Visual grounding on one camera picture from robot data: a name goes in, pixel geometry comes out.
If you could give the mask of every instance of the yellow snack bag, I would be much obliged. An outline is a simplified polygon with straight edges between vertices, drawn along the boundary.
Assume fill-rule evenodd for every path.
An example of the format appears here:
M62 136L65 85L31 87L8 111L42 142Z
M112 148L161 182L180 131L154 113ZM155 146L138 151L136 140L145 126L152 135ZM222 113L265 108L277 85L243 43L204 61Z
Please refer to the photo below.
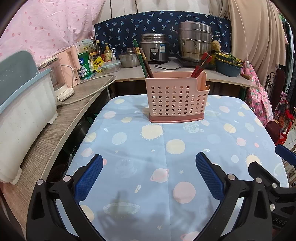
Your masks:
M95 61L94 61L94 69L98 72L101 73L103 70L101 68L101 65L104 63L104 61L102 60L101 57L98 57Z

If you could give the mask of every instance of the blue tablecloth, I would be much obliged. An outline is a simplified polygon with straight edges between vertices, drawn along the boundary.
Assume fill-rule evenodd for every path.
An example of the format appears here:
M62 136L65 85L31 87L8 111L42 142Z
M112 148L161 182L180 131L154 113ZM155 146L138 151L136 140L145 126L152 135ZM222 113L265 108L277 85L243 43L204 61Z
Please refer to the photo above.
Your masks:
M107 241L192 241L219 204L196 168L200 151L239 179L252 180L247 167L256 161L288 186L271 138L240 99L209 96L201 121L152 124L148 115L147 95L110 100L67 172L72 175L96 153L103 157L103 170L80 205ZM241 204L240 199L224 232L231 230Z

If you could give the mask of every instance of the navy blue curtain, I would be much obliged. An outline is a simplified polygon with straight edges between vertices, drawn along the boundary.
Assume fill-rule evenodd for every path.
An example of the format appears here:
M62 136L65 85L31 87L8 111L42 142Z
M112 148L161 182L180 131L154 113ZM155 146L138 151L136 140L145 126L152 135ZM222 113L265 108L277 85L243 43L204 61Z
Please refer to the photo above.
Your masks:
M101 47L109 43L115 48L115 55L125 52L128 47L133 47L133 39L138 43L143 33L162 33L168 36L170 54L178 53L177 33L178 23L195 21L205 23L212 27L214 38L221 44L221 50L230 53L231 49L231 24L230 21L211 15L183 11L155 11L129 14L113 18L95 25L97 40Z

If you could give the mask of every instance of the blue gripper pad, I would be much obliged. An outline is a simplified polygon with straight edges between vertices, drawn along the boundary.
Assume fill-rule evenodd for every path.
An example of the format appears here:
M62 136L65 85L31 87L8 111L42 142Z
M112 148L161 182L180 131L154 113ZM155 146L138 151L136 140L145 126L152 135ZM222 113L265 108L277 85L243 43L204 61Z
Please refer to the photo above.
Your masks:
M76 203L86 199L94 182L103 169L103 158L100 155L94 156L95 160L89 165L82 177L75 185L74 199Z
M195 163L198 171L207 184L213 198L222 202L224 199L224 185L211 167L213 164L210 164L209 162L210 160L208 160L204 153L200 152L196 155Z
M290 165L296 165L296 154L291 152L283 145L277 145L275 148L276 154L287 161Z

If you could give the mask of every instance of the bottle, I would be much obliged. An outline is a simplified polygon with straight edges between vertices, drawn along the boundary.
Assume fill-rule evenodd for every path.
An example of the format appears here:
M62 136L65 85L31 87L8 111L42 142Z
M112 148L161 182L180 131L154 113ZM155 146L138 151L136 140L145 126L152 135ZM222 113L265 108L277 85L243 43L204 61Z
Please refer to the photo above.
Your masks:
M103 54L103 51L102 51L102 48L101 48L101 45L100 45L100 40L96 41L96 53L99 54L102 57L103 61L104 61L105 56Z
M99 55L103 54L103 51L102 51L101 46L100 46L100 40L96 41L96 53L99 54Z
M104 51L105 62L112 61L112 50L109 48L108 43L106 43L106 50Z
M112 50L112 53L113 53L113 55L112 55L112 60L116 60L115 49L111 49L111 50Z

